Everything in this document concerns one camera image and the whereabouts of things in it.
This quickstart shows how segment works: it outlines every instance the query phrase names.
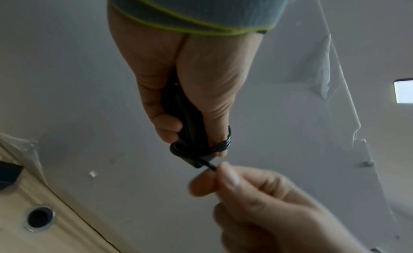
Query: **hand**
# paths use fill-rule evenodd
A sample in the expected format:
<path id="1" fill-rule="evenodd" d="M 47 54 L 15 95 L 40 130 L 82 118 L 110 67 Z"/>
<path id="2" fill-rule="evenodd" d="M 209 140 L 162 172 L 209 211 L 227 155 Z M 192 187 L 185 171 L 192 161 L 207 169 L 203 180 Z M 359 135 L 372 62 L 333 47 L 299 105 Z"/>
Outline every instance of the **hand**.
<path id="1" fill-rule="evenodd" d="M 326 208 L 275 172 L 222 163 L 196 177 L 190 191 L 217 194 L 214 218 L 230 253 L 368 252 Z"/>
<path id="2" fill-rule="evenodd" d="M 201 111 L 210 146 L 228 136 L 228 115 L 243 85 L 262 34 L 209 37 L 139 25 L 108 4 L 112 37 L 136 76 L 145 109 L 156 132 L 168 143 L 178 140 L 182 122 L 165 113 L 161 91 L 173 69 L 182 89 Z"/>

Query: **bright light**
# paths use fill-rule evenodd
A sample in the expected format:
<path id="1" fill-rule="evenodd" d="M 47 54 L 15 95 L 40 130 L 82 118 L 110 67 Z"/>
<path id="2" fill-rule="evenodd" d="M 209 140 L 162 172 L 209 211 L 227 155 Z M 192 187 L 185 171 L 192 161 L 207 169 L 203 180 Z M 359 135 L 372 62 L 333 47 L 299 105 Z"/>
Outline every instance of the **bright light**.
<path id="1" fill-rule="evenodd" d="M 413 103 L 413 79 L 395 81 L 397 103 Z"/>

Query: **round hole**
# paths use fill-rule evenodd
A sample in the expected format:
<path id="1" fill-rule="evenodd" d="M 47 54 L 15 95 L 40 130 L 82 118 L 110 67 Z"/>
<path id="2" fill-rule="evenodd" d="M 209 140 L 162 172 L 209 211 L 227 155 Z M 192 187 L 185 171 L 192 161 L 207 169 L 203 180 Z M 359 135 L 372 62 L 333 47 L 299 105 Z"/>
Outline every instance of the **round hole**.
<path id="1" fill-rule="evenodd" d="M 48 207 L 39 207 L 32 210 L 27 216 L 29 227 L 38 229 L 49 225 L 53 220 L 53 211 Z"/>

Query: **fingernail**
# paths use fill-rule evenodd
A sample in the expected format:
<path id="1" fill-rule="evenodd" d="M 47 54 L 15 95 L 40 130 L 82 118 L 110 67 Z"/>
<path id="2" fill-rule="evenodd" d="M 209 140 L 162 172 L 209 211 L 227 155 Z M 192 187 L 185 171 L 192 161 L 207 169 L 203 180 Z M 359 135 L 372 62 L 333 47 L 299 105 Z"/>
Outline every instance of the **fingernail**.
<path id="1" fill-rule="evenodd" d="M 224 177 L 224 182 L 232 187 L 237 187 L 240 184 L 240 177 L 235 172 L 234 168 L 228 163 L 223 162 L 219 165 Z"/>
<path id="2" fill-rule="evenodd" d="M 216 153 L 216 156 L 222 158 L 222 157 L 227 156 L 227 153 L 228 153 L 228 150 L 220 151 Z"/>

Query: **yellow trim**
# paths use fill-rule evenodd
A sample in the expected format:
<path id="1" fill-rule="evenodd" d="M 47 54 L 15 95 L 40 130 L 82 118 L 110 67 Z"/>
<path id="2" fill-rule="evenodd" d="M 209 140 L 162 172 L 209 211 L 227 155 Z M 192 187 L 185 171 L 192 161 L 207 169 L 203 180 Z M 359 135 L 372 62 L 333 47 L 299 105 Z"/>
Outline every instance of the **yellow trim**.
<path id="1" fill-rule="evenodd" d="M 152 28 L 157 28 L 157 29 L 164 29 L 164 30 L 169 30 L 169 31 L 174 31 L 174 32 L 179 32 L 179 33 L 185 33 L 185 34 L 196 34 L 196 35 L 204 35 L 204 36 L 235 36 L 235 35 L 241 35 L 241 34 L 247 34 L 249 32 L 252 31 L 223 31 L 223 33 L 219 33 L 219 32 L 215 32 L 215 31 L 211 31 L 211 32 L 207 32 L 207 31 L 197 31 L 197 30 L 187 30 L 187 29 L 180 29 L 180 28 L 171 28 L 171 27 L 167 27 L 167 26 L 162 26 L 162 25 L 156 25 L 156 24 L 152 24 L 152 23 L 148 23 L 145 21 L 142 21 L 140 19 L 137 19 L 136 17 L 132 16 L 132 15 L 128 15 L 126 13 L 124 13 L 119 7 L 117 7 L 116 5 L 114 5 L 113 3 L 111 3 L 111 5 L 123 16 L 125 16 L 126 18 L 128 18 L 131 21 L 140 23 L 142 25 L 146 25 Z"/>
<path id="2" fill-rule="evenodd" d="M 153 4 L 151 1 L 148 1 L 148 0 L 139 0 L 139 1 L 141 1 L 142 3 L 147 4 L 148 6 L 154 8 L 158 11 L 167 13 L 168 15 L 171 15 L 173 17 L 176 17 L 176 18 L 188 21 L 188 22 L 192 22 L 192 23 L 195 23 L 197 25 L 207 26 L 207 27 L 210 27 L 210 28 L 223 29 L 223 30 L 232 30 L 232 31 L 237 30 L 237 31 L 239 31 L 243 34 L 246 34 L 248 32 L 255 32 L 255 31 L 266 31 L 266 30 L 271 30 L 271 29 L 274 28 L 274 26 L 259 27 L 259 28 L 237 28 L 237 27 L 225 27 L 225 26 L 220 26 L 220 25 L 214 25 L 214 24 L 210 24 L 210 23 L 203 22 L 203 21 L 198 21 L 196 19 L 192 19 L 190 17 L 187 17 L 187 16 L 184 16 L 184 15 L 180 15 L 178 13 L 169 11 L 168 9 L 164 9 L 160 6 L 157 6 L 156 4 Z"/>

